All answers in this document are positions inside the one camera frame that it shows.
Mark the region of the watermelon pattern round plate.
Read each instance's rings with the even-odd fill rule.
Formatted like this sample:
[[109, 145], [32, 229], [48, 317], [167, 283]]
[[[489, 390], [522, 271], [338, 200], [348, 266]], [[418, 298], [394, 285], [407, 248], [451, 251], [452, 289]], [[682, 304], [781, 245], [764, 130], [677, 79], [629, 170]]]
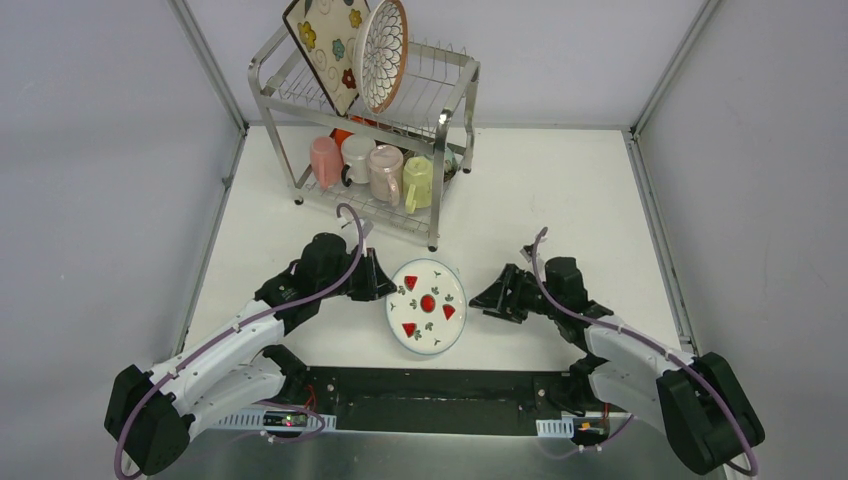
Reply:
[[392, 277], [396, 291], [386, 297], [390, 331], [408, 350], [434, 356], [463, 333], [468, 300], [459, 276], [433, 259], [411, 260]]

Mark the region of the translucent pink glass mug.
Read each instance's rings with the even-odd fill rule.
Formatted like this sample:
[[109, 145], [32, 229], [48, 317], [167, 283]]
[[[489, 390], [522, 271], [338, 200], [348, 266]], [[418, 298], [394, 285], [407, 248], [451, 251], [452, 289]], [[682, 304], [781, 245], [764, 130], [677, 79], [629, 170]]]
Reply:
[[369, 153], [367, 166], [372, 196], [392, 207], [398, 207], [404, 167], [401, 150], [388, 144], [378, 145]]

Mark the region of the pale yellow ceramic mug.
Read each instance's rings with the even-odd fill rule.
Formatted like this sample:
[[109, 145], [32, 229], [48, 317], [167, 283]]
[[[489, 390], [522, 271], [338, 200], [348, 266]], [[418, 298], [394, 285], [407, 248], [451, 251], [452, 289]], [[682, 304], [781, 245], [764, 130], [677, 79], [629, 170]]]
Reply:
[[407, 214], [431, 206], [433, 175], [433, 163], [425, 156], [415, 156], [406, 162], [403, 169], [403, 201]]

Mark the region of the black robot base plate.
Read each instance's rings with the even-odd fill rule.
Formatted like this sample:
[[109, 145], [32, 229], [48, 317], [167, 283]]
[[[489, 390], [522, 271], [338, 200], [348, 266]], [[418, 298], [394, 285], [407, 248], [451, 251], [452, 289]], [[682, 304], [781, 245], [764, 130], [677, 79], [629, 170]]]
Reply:
[[533, 436], [539, 420], [603, 406], [565, 372], [308, 367], [281, 398], [344, 431]]

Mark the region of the round floral pattern plate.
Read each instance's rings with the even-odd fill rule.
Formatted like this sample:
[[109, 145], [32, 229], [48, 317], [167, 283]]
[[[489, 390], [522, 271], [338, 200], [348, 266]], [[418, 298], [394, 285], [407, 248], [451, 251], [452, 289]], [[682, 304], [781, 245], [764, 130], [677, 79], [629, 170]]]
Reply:
[[365, 107], [384, 112], [398, 94], [409, 53], [408, 22], [401, 1], [380, 1], [360, 27], [354, 78]]

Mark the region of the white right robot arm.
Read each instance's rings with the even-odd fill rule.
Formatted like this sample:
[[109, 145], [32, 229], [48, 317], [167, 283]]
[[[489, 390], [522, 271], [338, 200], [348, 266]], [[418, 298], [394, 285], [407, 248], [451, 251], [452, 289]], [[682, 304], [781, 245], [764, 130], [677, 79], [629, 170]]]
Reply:
[[550, 319], [566, 342], [586, 354], [569, 368], [565, 408], [622, 408], [663, 434], [696, 474], [730, 463], [765, 439], [724, 357], [694, 356], [634, 330], [590, 299], [573, 257], [554, 257], [538, 271], [508, 264], [469, 305], [513, 323], [529, 314]]

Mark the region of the square flower pattern plate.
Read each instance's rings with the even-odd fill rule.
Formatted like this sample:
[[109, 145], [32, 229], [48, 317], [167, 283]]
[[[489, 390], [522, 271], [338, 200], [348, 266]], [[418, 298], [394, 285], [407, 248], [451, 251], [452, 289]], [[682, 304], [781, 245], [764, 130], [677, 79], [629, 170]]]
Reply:
[[370, 14], [365, 0], [296, 0], [282, 14], [332, 110], [344, 116], [358, 97], [354, 44]]

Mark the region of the pink ceramic mug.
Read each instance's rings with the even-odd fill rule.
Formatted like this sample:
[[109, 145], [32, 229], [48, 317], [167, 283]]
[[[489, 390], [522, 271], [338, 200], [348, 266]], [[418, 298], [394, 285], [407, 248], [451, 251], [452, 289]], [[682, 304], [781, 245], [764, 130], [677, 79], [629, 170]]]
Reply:
[[341, 181], [344, 162], [339, 146], [329, 136], [316, 137], [310, 145], [310, 166], [322, 190]]

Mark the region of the mint green ceramic bowl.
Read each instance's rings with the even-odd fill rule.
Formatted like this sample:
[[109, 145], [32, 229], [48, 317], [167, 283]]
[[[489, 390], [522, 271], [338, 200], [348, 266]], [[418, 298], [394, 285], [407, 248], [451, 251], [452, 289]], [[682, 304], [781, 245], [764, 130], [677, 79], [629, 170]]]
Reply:
[[444, 152], [443, 181], [445, 183], [450, 181], [456, 175], [458, 169], [459, 164], [454, 152], [450, 148], [447, 148]]

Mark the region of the small clear glass cup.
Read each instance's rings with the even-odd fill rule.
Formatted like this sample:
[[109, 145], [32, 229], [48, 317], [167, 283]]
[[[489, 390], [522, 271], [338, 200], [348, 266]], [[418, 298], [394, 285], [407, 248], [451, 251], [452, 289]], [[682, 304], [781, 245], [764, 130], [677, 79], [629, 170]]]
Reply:
[[343, 141], [340, 149], [344, 162], [341, 180], [345, 187], [369, 183], [368, 160], [375, 148], [376, 142], [364, 135], [354, 134]]

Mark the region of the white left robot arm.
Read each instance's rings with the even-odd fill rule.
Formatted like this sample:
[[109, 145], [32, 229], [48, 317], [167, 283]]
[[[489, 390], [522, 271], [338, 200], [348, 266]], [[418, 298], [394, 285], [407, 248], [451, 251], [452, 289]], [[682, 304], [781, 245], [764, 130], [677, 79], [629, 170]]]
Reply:
[[117, 441], [115, 473], [155, 475], [173, 464], [211, 424], [251, 403], [274, 397], [297, 402], [305, 390], [298, 371], [264, 355], [316, 316], [325, 298], [370, 302], [397, 290], [372, 247], [349, 247], [319, 233], [288, 268], [259, 287], [243, 309], [202, 343], [147, 370], [123, 369], [112, 386], [104, 427]]

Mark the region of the orange plastic bowl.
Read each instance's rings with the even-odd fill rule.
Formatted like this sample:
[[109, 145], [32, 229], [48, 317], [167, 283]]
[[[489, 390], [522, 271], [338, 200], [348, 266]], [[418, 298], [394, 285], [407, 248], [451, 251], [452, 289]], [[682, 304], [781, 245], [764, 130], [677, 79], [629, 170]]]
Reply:
[[[376, 126], [377, 125], [377, 123], [375, 121], [370, 120], [370, 119], [366, 119], [366, 118], [363, 118], [363, 117], [359, 117], [359, 116], [352, 116], [351, 120], [356, 122], [356, 123], [364, 124], [364, 125], [368, 125], [368, 126]], [[338, 128], [335, 128], [330, 133], [330, 137], [334, 140], [334, 142], [336, 143], [338, 148], [341, 148], [344, 141], [352, 135], [353, 135], [353, 132], [350, 132], [350, 131], [347, 131], [347, 130], [340, 130]]]

